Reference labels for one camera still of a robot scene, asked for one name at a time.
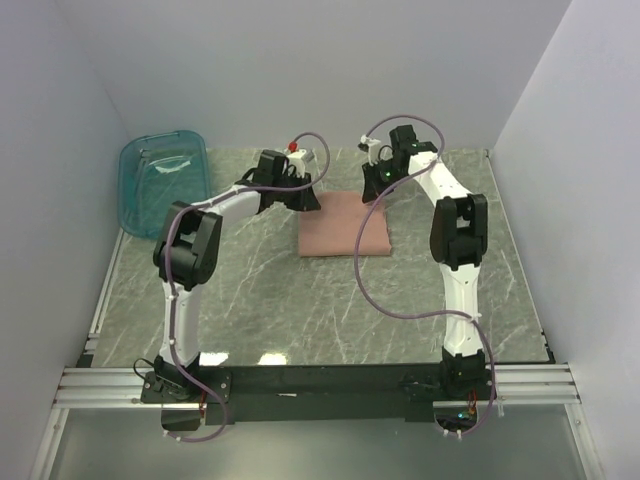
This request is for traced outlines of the pink printed t-shirt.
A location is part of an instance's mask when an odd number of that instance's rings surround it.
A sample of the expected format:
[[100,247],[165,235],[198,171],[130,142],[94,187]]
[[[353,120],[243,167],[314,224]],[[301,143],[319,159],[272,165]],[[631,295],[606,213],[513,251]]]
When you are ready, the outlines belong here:
[[[318,195],[319,211],[299,214],[298,254],[300,257],[352,256],[356,235],[370,206],[357,192],[334,191]],[[381,202],[364,229],[360,256],[389,256],[391,242]]]

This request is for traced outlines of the teal transparent plastic basket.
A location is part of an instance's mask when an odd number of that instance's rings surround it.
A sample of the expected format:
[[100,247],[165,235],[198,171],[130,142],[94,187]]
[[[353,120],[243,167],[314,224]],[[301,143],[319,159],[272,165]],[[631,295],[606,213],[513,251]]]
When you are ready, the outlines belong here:
[[118,220],[127,234],[155,240],[169,207],[211,196],[204,139],[190,130],[139,137],[119,155]]

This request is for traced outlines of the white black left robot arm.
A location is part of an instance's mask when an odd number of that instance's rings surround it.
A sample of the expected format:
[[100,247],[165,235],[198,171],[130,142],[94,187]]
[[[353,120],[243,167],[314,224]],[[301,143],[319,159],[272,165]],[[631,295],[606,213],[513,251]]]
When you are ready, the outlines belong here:
[[306,170],[313,157],[296,144],[284,152],[264,150],[257,165],[223,193],[171,205],[153,253],[165,298],[162,345],[142,377],[142,403],[228,401],[232,374],[203,364],[198,335],[202,294],[218,263],[222,233],[275,203],[295,212],[320,210]]

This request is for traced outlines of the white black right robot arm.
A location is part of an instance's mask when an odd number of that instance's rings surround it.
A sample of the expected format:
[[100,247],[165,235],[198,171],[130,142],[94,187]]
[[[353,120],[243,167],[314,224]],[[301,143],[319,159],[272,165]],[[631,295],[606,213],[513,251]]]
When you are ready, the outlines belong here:
[[475,326],[480,267],[488,249],[488,201],[464,187],[434,144],[420,141],[411,125],[398,126],[389,136],[387,144],[369,134],[359,141],[368,155],[362,201],[375,202],[396,183],[412,179],[434,206],[429,247],[443,278],[446,316],[439,387],[460,399],[489,380],[486,349]]

